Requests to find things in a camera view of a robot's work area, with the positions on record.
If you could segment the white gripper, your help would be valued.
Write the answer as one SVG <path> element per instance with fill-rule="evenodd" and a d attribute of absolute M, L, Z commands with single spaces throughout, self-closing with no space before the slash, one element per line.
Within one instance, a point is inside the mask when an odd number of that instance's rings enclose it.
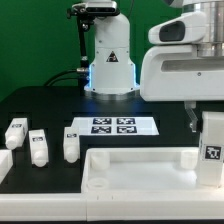
<path fill-rule="evenodd" d="M 146 101 L 185 101 L 197 132 L 195 101 L 224 99 L 224 23 L 220 13 L 188 12 L 149 30 L 153 44 L 142 62 L 140 95 Z"/>

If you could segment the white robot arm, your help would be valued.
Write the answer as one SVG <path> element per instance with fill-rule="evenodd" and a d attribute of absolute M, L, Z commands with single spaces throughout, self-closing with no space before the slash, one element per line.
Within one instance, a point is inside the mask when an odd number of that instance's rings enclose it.
<path fill-rule="evenodd" d="M 182 14 L 152 27 L 140 82 L 129 56 L 129 24 L 110 17 L 111 0 L 85 0 L 96 19 L 95 59 L 85 90 L 97 97 L 124 96 L 135 90 L 146 101 L 183 101 L 191 128 L 200 123 L 198 101 L 224 100 L 224 0 L 164 0 Z"/>

